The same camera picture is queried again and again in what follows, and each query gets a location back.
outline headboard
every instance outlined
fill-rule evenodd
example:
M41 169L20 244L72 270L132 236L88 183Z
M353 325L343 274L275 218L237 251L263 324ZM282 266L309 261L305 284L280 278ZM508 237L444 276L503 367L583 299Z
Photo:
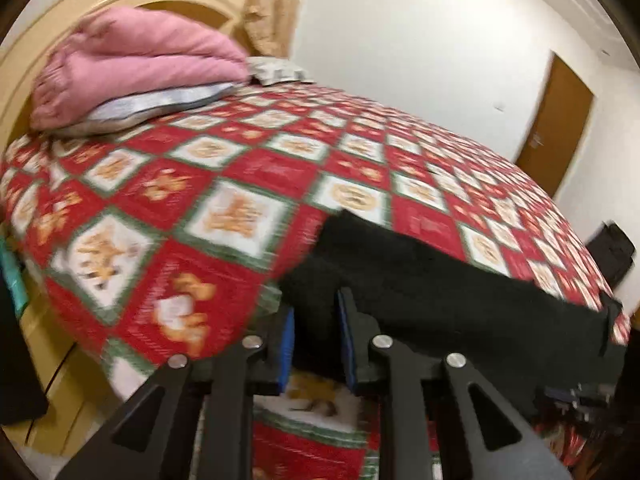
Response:
M245 0L60 0L27 28L0 59L0 151L28 130L33 80L47 54L74 23L88 12L114 5L143 6L178 12L233 33Z

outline brown wooden door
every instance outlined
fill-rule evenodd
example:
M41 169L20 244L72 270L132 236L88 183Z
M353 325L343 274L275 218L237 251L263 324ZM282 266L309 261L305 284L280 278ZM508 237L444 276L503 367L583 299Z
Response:
M516 162L549 196L571 163L592 101L587 85L554 54L538 114Z

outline patterned bed sheet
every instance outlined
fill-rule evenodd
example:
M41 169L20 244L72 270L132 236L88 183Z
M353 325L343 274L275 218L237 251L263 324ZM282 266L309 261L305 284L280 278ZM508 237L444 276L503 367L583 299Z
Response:
M249 86L107 137L23 136L1 173L6 223L30 272L123 397L172 354L215 354L277 308L275 280L340 208L587 308L610 292L519 168L313 84ZM628 333L621 316L614 339ZM344 387L296 373L281 398L257 400L254 473L373 478L375 418Z

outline pink comforter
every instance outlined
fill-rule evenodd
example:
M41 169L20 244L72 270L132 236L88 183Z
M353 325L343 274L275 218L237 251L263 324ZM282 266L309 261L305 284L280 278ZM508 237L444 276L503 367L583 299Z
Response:
M31 126L76 123L101 103L163 88L248 78L226 35L163 10L111 7L85 16L34 81Z

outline metal bolt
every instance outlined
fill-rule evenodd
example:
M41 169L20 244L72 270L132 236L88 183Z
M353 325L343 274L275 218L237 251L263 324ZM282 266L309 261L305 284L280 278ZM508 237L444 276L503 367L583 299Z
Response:
M391 336L385 334L378 334L372 340L373 346L376 348L391 348L391 345L394 343L394 340Z
M184 368L188 362L189 362L189 359L184 354L172 355L171 357L169 357L169 361L168 361L169 366L171 368Z
M449 354L447 356L447 364L454 368L462 368L466 365L466 357L462 354Z
M262 346L262 338L259 335L248 335L242 339L242 346L247 350L256 350Z

